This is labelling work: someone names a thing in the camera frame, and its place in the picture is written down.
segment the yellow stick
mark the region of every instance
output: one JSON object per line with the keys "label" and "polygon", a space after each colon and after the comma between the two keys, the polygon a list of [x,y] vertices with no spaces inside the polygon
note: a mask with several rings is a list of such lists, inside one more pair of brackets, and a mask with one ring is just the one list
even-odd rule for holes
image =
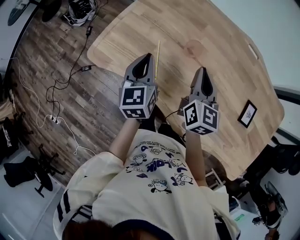
{"label": "yellow stick", "polygon": [[159,49],[160,49],[160,40],[158,41],[157,47],[157,57],[156,57],[156,65],[155,65],[155,79],[158,77],[158,57],[159,57]]}

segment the forearm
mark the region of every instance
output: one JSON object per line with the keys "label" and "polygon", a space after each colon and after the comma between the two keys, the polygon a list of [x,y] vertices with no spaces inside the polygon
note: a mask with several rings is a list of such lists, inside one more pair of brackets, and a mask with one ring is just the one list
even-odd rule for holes
{"label": "forearm", "polygon": [[200,136],[186,132],[186,163],[199,186],[207,186]]}
{"label": "forearm", "polygon": [[136,119],[127,119],[108,151],[125,162],[130,145],[139,126],[140,123]]}

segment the cartoon character print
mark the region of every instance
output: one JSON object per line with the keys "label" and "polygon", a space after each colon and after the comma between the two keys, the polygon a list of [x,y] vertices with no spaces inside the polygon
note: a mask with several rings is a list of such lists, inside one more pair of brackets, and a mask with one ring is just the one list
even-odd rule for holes
{"label": "cartoon character print", "polygon": [[174,177],[171,177],[171,179],[174,181],[174,186],[184,186],[186,182],[193,185],[193,179],[188,177],[187,175],[184,175],[183,173],[175,173]]}
{"label": "cartoon character print", "polygon": [[152,193],[155,192],[166,192],[167,194],[172,193],[172,191],[168,190],[167,181],[155,179],[152,180],[152,184],[148,185],[149,187],[154,187],[151,189]]}
{"label": "cartoon character print", "polygon": [[181,160],[179,159],[173,159],[173,160],[170,160],[170,164],[173,166],[173,167],[179,167],[181,165],[183,165],[185,167],[185,165],[182,163]]}
{"label": "cartoon character print", "polygon": [[160,154],[160,153],[162,152],[162,150],[163,150],[163,149],[162,149],[161,147],[151,147],[150,152],[152,152],[152,153],[158,155],[158,154]]}
{"label": "cartoon character print", "polygon": [[132,163],[131,165],[133,166],[139,166],[141,165],[143,162],[146,162],[147,155],[146,154],[140,154],[140,155],[136,155],[133,157],[133,160],[135,161],[135,163]]}
{"label": "cartoon character print", "polygon": [[126,172],[127,173],[131,173],[132,171],[137,171],[137,172],[141,172],[141,173],[143,172],[143,170],[140,169],[137,166],[128,166],[128,167],[126,167]]}

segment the wooden table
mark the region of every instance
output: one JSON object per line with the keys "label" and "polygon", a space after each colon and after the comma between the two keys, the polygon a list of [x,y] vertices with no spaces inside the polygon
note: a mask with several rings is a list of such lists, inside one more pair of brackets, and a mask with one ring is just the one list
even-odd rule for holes
{"label": "wooden table", "polygon": [[[158,107],[165,115],[176,111],[180,98],[189,95],[196,70],[205,66],[218,90],[220,124],[216,134],[201,137],[202,148],[220,160],[229,179],[235,179],[263,150],[284,116],[261,54],[207,0],[140,0],[100,34],[88,58],[124,76],[137,57],[156,56],[159,40]],[[245,128],[237,119],[248,99],[258,110]],[[173,114],[168,120],[174,130],[184,133],[180,116]]]}

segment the white cube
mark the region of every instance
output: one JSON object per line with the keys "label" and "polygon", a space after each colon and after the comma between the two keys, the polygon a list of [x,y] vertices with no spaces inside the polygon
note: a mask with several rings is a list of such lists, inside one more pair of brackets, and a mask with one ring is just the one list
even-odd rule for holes
{"label": "white cube", "polygon": [[194,100],[183,108],[186,130],[200,135],[217,132],[219,112],[213,107]]}
{"label": "white cube", "polygon": [[155,86],[123,87],[120,110],[125,118],[147,119],[157,101]]}

